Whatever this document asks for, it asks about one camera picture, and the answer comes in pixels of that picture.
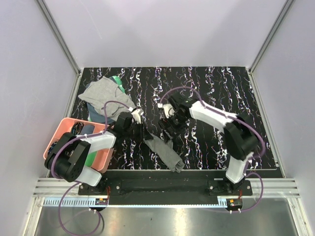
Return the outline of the dark grey napkin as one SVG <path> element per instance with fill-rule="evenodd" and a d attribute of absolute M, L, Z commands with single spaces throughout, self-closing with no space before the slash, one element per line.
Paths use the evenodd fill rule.
<path fill-rule="evenodd" d="M 161 161 L 172 172 L 180 173 L 184 168 L 184 162 L 181 157 L 173 149 L 173 143 L 169 140 L 167 143 L 161 138 L 152 135 L 152 138 L 145 140 L 144 143 L 149 147 L 151 151 L 156 153 Z"/>

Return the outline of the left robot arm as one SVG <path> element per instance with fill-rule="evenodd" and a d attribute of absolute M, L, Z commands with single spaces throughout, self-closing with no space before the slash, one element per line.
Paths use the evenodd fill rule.
<path fill-rule="evenodd" d="M 55 178 L 86 183 L 93 193 L 102 194 L 106 182 L 101 177 L 108 168 L 117 141 L 127 137 L 138 141 L 152 138 L 144 127 L 143 114 L 142 109 L 122 112 L 111 127 L 83 120 L 84 126 L 94 128 L 92 134 L 83 135 L 71 133 L 71 128 L 80 120 L 62 119 L 43 155 L 45 168 Z"/>

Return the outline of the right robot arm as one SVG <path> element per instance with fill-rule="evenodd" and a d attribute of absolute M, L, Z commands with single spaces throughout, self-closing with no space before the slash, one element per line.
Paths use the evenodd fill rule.
<path fill-rule="evenodd" d="M 202 121 L 224 135 L 227 152 L 230 155 L 225 178 L 219 187 L 229 195 L 234 195 L 241 189 L 246 178 L 249 160 L 258 145 L 262 146 L 261 155 L 266 147 L 261 135 L 248 124 L 244 114 L 226 112 L 206 104 L 200 95 L 187 98 L 178 92 L 179 88 L 169 91 L 170 97 L 166 104 L 159 102 L 158 108 L 164 111 L 165 117 L 159 121 L 160 127 L 166 133 L 174 135 L 184 128 L 189 119 Z"/>

